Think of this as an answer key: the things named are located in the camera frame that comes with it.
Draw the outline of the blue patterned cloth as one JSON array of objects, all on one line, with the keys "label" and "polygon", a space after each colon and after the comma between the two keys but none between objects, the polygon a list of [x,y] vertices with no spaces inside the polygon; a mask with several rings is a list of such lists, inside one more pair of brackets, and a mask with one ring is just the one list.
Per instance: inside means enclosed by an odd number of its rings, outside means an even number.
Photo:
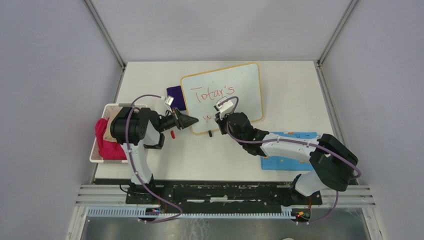
[{"label": "blue patterned cloth", "polygon": [[[317,140],[322,136],[317,132],[272,132],[273,134],[295,139]],[[311,171],[313,170],[309,160],[300,160],[298,158],[289,158],[286,156],[260,157],[260,167],[267,171]]]}]

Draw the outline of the white plastic basket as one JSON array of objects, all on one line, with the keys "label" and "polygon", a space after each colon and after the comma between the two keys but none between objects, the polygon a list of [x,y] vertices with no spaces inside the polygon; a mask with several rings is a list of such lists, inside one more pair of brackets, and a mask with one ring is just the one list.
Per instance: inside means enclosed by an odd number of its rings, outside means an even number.
[{"label": "white plastic basket", "polygon": [[[119,110],[119,112],[120,112],[123,107],[129,107],[129,106],[130,106],[129,103],[121,103],[121,104],[110,103],[110,104],[107,104],[104,107],[104,110],[103,110],[103,113],[102,113],[101,118],[108,119],[109,118],[109,115],[110,115],[110,112],[112,110]],[[89,160],[92,163],[107,163],[107,164],[122,164],[122,163],[127,163],[128,162],[127,159],[126,160],[104,160],[100,156],[100,154],[98,152],[98,146],[97,146],[97,139],[96,139],[96,137],[95,137],[95,140],[94,140],[94,143],[93,143],[93,147],[92,147],[92,150],[91,150],[91,153],[90,153]]]}]

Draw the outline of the yellow-framed whiteboard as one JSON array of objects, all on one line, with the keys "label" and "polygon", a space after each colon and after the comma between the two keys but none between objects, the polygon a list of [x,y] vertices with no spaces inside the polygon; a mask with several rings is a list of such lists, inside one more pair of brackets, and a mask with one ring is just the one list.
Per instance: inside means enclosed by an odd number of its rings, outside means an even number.
[{"label": "yellow-framed whiteboard", "polygon": [[214,106],[223,97],[238,97],[235,111],[245,113],[250,121],[264,116],[260,67],[255,62],[187,75],[180,85],[188,115],[199,120],[191,126],[194,134],[219,129]]}]

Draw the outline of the pink cloth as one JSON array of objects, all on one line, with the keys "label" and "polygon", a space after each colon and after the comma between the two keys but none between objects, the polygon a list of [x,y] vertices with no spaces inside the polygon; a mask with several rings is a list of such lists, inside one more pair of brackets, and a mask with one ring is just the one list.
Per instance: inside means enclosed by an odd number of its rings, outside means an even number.
[{"label": "pink cloth", "polygon": [[104,160],[107,161],[126,160],[127,157],[121,145],[113,138],[110,138],[110,133],[107,134],[110,130],[108,128],[108,123],[109,119],[100,118],[94,127],[98,153]]}]

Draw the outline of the aluminium frame post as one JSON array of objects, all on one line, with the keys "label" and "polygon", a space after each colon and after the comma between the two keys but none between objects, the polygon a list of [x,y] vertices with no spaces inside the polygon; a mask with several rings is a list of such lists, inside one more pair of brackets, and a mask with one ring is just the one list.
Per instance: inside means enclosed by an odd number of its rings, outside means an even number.
[{"label": "aluminium frame post", "polygon": [[352,13],[354,12],[356,6],[358,5],[360,1],[359,0],[350,0],[346,9],[344,10],[340,20],[338,21],[334,31],[332,32],[327,44],[325,45],[320,57],[317,60],[317,65],[318,66],[323,66],[324,62],[326,61],[326,59],[328,58],[333,45],[335,44],[335,42],[337,41],[337,39],[339,38],[340,33],[342,32],[342,30],[344,29],[345,25],[347,24],[350,16],[352,15]]},{"label": "aluminium frame post", "polygon": [[104,21],[102,20],[102,17],[100,16],[94,2],[92,0],[82,0],[82,2],[86,6],[87,11],[90,14],[91,18],[94,20],[94,23],[97,29],[99,30],[101,36],[103,37],[103,40],[105,41],[106,45],[111,51],[117,64],[122,70],[125,70],[127,64],[125,60],[123,59],[122,55],[120,54],[116,44],[114,43],[113,38],[111,34],[109,33]]}]

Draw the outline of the right aluminium frame post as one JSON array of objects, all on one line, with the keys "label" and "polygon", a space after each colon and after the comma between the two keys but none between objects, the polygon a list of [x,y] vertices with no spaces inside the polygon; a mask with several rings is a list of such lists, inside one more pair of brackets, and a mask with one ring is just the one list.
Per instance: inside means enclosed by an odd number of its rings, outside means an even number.
[{"label": "right aluminium frame post", "polygon": [[358,5],[360,1],[359,0],[350,0],[346,9],[344,10],[340,20],[338,21],[334,31],[332,32],[327,44],[325,45],[320,57],[317,60],[317,65],[318,66],[323,66],[324,62],[326,61],[326,59],[328,58],[333,45],[335,44],[335,42],[337,41],[337,39],[339,38],[340,33],[342,32],[342,30],[344,29],[345,25],[347,24],[350,16],[352,15],[352,13],[354,12],[356,6]]}]

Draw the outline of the purple cloth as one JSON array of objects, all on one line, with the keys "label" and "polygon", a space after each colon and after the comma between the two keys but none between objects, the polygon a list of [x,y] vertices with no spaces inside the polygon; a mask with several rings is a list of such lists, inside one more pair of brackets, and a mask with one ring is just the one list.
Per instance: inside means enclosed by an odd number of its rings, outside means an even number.
[{"label": "purple cloth", "polygon": [[180,85],[168,87],[166,89],[167,95],[173,97],[173,101],[170,104],[171,108],[177,108],[180,111],[186,111],[187,107],[185,104],[182,87]]}]

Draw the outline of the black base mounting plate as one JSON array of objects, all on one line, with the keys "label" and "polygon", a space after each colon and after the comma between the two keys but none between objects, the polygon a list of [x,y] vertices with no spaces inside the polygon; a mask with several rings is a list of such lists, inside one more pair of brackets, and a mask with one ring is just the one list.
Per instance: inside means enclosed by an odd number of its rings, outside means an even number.
[{"label": "black base mounting plate", "polygon": [[323,203],[319,191],[301,196],[289,182],[154,180],[147,186],[151,193],[130,184],[126,204],[158,205],[167,214],[271,214]]}]

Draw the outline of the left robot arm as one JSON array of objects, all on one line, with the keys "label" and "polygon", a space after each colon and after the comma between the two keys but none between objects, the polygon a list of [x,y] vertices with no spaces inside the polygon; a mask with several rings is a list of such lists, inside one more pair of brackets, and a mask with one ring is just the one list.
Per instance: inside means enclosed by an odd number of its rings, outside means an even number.
[{"label": "left robot arm", "polygon": [[153,203],[157,190],[147,163],[147,150],[160,150],[165,143],[164,131],[186,129],[199,122],[196,117],[174,107],[162,115],[149,107],[123,107],[112,118],[110,134],[120,144],[131,169],[129,191],[138,193],[145,204]]}]

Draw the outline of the left aluminium frame post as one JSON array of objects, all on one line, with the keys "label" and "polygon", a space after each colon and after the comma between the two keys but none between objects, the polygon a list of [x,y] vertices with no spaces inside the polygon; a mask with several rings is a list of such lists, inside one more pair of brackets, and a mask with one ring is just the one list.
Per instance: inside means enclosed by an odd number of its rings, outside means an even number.
[{"label": "left aluminium frame post", "polygon": [[113,38],[111,34],[109,33],[104,21],[102,20],[102,17],[100,16],[94,2],[92,0],[82,0],[82,2],[86,6],[87,11],[90,14],[91,18],[94,20],[94,23],[97,29],[99,30],[101,36],[103,37],[103,40],[105,41],[106,45],[111,51],[117,64],[122,70],[125,70],[127,64],[125,60],[123,59],[122,55],[120,54],[116,44],[114,43]]}]

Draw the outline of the beige cloth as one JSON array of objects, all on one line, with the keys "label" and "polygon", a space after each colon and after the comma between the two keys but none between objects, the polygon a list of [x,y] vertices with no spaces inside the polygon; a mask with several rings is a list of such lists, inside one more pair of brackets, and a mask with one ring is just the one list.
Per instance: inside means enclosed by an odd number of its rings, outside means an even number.
[{"label": "beige cloth", "polygon": [[112,125],[112,121],[115,119],[115,117],[118,115],[119,110],[115,109],[112,110],[109,114],[109,118],[107,120],[107,125],[106,125],[106,129],[105,129],[105,133],[103,134],[103,140],[104,141],[108,141],[108,142],[112,142],[112,143],[117,143],[116,138],[114,138],[111,134],[111,125]]}]

